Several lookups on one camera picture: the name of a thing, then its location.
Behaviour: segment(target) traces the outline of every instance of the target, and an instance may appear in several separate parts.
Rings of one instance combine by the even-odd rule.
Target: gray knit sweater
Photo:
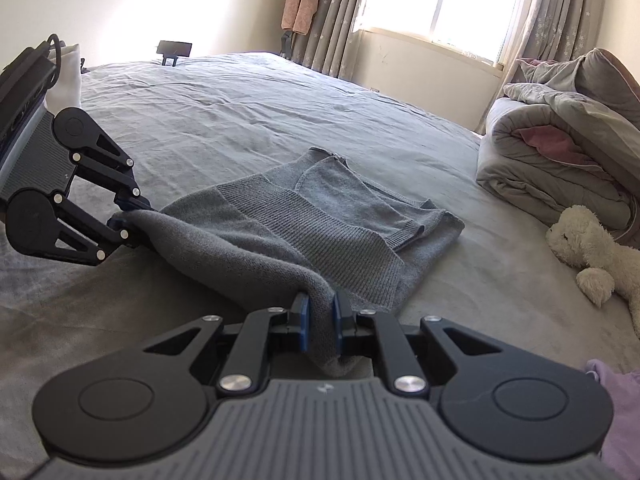
[[[335,352],[334,290],[348,291],[355,310],[396,312],[464,227],[431,201],[385,189],[320,148],[162,212],[125,216],[169,264],[246,310],[288,306],[306,290],[310,357],[336,376],[354,360]]]

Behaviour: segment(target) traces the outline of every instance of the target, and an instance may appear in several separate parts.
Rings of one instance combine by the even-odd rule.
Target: white pillowcase
[[[56,51],[49,52],[49,59],[56,62]],[[47,91],[44,105],[49,112],[56,115],[60,110],[73,106],[80,108],[80,45],[62,47],[60,59],[60,77],[55,85]]]

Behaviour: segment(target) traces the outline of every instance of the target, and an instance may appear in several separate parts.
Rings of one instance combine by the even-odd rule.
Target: pillow
[[[49,59],[56,62],[55,50],[50,51]],[[47,91],[45,108],[54,115],[69,106],[80,108],[80,89],[80,45],[64,46],[60,59],[60,77]]]
[[[579,92],[619,113],[640,130],[640,85],[608,50],[594,48],[565,62],[519,59],[518,65],[527,82]]]

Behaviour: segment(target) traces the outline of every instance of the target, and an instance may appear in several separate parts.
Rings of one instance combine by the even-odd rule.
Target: gray ribbed grip
[[[0,169],[0,198],[9,200],[21,189],[44,194],[65,192],[75,165],[69,152],[53,135],[53,115],[37,110],[11,146]]]
[[[492,458],[453,435],[422,400],[378,378],[273,380],[257,397],[223,402],[202,433],[172,455],[130,468],[59,459],[37,480],[604,480],[593,455],[554,465]]]

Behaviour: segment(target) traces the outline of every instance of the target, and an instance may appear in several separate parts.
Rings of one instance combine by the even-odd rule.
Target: plush toy ear
[[[600,224],[590,224],[579,242],[588,266],[605,268],[611,264],[616,243]]]

